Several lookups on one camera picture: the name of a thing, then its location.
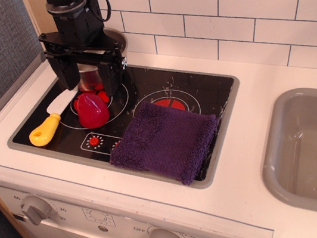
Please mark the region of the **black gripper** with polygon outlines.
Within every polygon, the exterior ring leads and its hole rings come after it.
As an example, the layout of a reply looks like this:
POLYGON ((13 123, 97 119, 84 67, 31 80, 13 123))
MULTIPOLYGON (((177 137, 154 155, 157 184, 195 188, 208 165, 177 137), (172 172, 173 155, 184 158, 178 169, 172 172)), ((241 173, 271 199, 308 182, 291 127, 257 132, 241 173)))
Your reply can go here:
POLYGON ((48 63, 61 85, 73 90, 80 81, 79 64, 97 66, 104 90, 114 95, 122 84, 123 59, 119 42, 104 33, 100 7, 81 8, 53 14, 56 32, 41 33, 48 63))

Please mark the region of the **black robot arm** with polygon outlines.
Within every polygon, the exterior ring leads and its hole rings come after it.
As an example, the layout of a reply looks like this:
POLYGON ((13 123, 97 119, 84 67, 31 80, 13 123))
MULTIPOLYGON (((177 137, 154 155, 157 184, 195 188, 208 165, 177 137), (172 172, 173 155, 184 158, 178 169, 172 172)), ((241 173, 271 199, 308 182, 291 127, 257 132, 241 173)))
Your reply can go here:
POLYGON ((79 65, 96 66, 106 94, 111 97, 122 84, 126 60, 123 44, 105 32, 98 0, 46 0, 56 32, 41 33, 46 58, 65 89, 72 90, 80 81, 79 65))

